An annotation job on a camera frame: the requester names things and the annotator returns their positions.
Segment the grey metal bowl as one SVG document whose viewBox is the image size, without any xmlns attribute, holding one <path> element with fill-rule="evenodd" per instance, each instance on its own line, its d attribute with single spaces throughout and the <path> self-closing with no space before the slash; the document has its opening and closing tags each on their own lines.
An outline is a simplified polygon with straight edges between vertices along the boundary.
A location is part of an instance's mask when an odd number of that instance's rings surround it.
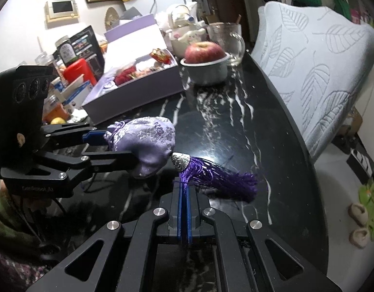
<svg viewBox="0 0 374 292">
<path fill-rule="evenodd" d="M 229 54 L 222 59 L 207 63 L 189 64 L 182 59 L 180 64 L 186 69 L 192 83 L 200 86 L 209 86 L 226 80 L 228 75 L 227 62 Z"/>
</svg>

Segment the small red candy packet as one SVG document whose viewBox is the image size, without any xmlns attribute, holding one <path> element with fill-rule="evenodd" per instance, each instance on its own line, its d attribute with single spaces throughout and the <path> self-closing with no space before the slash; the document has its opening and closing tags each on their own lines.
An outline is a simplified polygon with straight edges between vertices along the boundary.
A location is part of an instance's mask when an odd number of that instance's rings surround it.
<svg viewBox="0 0 374 292">
<path fill-rule="evenodd" d="M 150 56 L 162 65 L 170 65 L 172 61 L 170 54 L 166 50 L 160 48 L 153 49 L 153 51 L 150 52 Z"/>
</svg>

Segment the blue white medicine box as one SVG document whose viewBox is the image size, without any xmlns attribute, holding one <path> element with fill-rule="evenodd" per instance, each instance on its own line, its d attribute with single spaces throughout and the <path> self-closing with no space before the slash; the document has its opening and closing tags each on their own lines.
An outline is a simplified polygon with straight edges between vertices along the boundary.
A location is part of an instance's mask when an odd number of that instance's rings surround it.
<svg viewBox="0 0 374 292">
<path fill-rule="evenodd" d="M 74 110 L 82 109 L 82 105 L 92 88 L 92 83 L 85 81 L 84 75 L 81 74 L 63 90 L 55 88 L 53 95 L 62 103 L 67 113 L 71 114 Z"/>
</svg>

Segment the open lavender gift box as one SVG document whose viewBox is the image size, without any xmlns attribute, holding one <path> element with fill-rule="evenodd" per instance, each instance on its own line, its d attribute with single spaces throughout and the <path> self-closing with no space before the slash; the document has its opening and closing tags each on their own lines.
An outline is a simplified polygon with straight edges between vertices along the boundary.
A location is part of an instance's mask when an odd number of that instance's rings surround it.
<svg viewBox="0 0 374 292">
<path fill-rule="evenodd" d="M 83 108 L 96 125 L 183 90 L 178 63 L 153 15 L 107 31 L 104 74 Z"/>
</svg>

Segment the colourful shrimp snack packet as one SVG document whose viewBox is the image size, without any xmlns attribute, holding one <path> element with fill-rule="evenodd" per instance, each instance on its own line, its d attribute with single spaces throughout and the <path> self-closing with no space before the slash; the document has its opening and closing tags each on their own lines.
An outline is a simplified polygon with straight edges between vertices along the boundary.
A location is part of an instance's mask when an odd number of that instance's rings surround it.
<svg viewBox="0 0 374 292">
<path fill-rule="evenodd" d="M 162 69 L 163 69 L 162 65 L 153 65 L 147 68 L 136 68 L 134 75 L 136 78 L 141 78 L 141 77 L 146 76 L 147 74 L 151 74 L 151 73 L 160 71 Z"/>
</svg>

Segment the dark jar white lid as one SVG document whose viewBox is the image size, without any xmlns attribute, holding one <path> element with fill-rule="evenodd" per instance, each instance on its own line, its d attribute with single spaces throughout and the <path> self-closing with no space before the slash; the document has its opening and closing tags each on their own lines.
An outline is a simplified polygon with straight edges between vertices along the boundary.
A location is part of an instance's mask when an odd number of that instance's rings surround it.
<svg viewBox="0 0 374 292">
<path fill-rule="evenodd" d="M 71 40 L 68 36 L 58 39 L 55 42 L 55 46 L 66 67 L 78 60 L 78 57 L 71 44 Z"/>
</svg>

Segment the yellow green apple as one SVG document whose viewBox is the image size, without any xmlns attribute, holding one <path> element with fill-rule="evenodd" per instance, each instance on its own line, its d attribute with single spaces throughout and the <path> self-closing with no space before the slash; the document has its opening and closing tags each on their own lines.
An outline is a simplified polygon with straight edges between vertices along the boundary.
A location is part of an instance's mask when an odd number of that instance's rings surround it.
<svg viewBox="0 0 374 292">
<path fill-rule="evenodd" d="M 56 117 L 52 119 L 50 122 L 51 125 L 62 125 L 66 123 L 67 123 L 66 120 L 64 120 L 62 117 Z"/>
</svg>

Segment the red plastic container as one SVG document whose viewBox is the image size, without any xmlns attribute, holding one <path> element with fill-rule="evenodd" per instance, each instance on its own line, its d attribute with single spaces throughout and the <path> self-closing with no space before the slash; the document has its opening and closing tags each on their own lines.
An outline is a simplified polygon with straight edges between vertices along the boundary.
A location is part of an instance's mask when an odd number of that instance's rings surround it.
<svg viewBox="0 0 374 292">
<path fill-rule="evenodd" d="M 83 58 L 69 65 L 63 72 L 63 76 L 69 84 L 74 82 L 82 74 L 84 75 L 84 81 L 90 81 L 93 86 L 97 83 L 90 65 Z"/>
</svg>

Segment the red fuzzy scrunchie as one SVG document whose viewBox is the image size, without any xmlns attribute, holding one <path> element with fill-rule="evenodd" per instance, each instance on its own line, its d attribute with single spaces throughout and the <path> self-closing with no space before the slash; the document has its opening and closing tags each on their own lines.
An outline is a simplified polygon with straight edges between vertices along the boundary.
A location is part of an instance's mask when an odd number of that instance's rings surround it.
<svg viewBox="0 0 374 292">
<path fill-rule="evenodd" d="M 121 72 L 117 73 L 114 82 L 117 86 L 120 86 L 124 83 L 127 83 L 135 78 L 134 72 L 136 71 L 135 66 L 131 66 L 129 68 L 126 68 L 122 70 Z"/>
</svg>

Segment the purple sachet with tassel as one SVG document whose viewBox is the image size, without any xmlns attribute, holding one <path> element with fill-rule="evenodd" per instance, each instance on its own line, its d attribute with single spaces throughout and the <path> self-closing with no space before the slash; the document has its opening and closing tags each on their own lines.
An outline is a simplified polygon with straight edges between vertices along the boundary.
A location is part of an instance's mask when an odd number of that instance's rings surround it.
<svg viewBox="0 0 374 292">
<path fill-rule="evenodd" d="M 257 178 L 238 173 L 210 160 L 175 152 L 176 129 L 165 117 L 140 117 L 108 126 L 104 139 L 112 152 L 131 152 L 138 160 L 130 170 L 138 179 L 150 177 L 171 161 L 183 187 L 195 185 L 207 194 L 252 202 Z"/>
</svg>

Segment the black printed package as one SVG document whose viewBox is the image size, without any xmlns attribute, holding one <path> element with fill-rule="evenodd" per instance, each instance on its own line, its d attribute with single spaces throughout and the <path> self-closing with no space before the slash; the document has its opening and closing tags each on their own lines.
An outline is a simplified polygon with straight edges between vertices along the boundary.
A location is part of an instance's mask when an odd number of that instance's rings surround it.
<svg viewBox="0 0 374 292">
<path fill-rule="evenodd" d="M 98 43 L 98 40 L 96 39 L 92 27 L 86 27 L 79 33 L 76 33 L 74 36 L 70 37 L 70 40 L 78 59 L 83 58 L 86 60 L 98 82 L 104 74 L 105 60 L 102 49 Z M 61 59 L 57 50 L 53 56 L 56 59 Z"/>
</svg>

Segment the red apple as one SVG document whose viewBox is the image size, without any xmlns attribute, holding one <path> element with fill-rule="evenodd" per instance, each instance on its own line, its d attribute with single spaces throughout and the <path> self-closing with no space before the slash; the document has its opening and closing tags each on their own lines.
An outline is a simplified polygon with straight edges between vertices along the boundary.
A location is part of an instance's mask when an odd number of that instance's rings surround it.
<svg viewBox="0 0 374 292">
<path fill-rule="evenodd" d="M 197 42 L 187 47 L 184 59 L 187 64 L 216 61 L 226 56 L 222 47 L 214 42 Z"/>
</svg>

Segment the white purple GOZK snack packet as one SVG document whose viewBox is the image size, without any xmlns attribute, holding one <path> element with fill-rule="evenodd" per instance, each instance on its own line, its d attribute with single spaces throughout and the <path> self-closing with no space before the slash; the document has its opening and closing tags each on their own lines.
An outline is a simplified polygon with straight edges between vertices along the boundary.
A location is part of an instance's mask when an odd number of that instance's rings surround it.
<svg viewBox="0 0 374 292">
<path fill-rule="evenodd" d="M 115 89 L 117 89 L 117 85 L 114 82 L 114 77 L 105 81 L 104 85 L 102 86 L 102 90 L 106 91 L 106 92 L 112 91 L 112 90 L 115 90 Z"/>
</svg>

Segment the grey leaf pattern cushion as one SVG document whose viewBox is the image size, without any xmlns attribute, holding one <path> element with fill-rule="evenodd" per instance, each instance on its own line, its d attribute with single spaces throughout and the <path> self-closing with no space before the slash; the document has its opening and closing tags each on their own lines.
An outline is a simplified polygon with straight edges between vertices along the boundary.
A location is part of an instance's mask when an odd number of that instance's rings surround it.
<svg viewBox="0 0 374 292">
<path fill-rule="evenodd" d="M 374 28 L 328 7 L 270 1 L 258 8 L 252 58 L 270 79 L 316 161 L 374 65 Z"/>
</svg>

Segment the wall intercom panel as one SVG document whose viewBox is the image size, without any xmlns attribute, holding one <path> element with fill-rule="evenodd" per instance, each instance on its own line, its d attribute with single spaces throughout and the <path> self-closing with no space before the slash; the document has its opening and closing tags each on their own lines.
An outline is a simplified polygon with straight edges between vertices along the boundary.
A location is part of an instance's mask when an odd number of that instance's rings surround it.
<svg viewBox="0 0 374 292">
<path fill-rule="evenodd" d="M 78 18 L 78 8 L 75 0 L 47 1 L 45 4 L 47 22 Z"/>
</svg>

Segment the glass mug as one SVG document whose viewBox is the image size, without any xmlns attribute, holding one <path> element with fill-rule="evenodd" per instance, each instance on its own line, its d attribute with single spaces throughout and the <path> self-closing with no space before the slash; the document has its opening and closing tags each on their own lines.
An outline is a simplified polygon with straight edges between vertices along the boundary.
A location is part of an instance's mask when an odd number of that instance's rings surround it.
<svg viewBox="0 0 374 292">
<path fill-rule="evenodd" d="M 220 45 L 229 55 L 228 66 L 237 67 L 240 65 L 246 51 L 241 25 L 231 22 L 216 22 L 207 26 L 207 32 L 209 39 Z"/>
</svg>

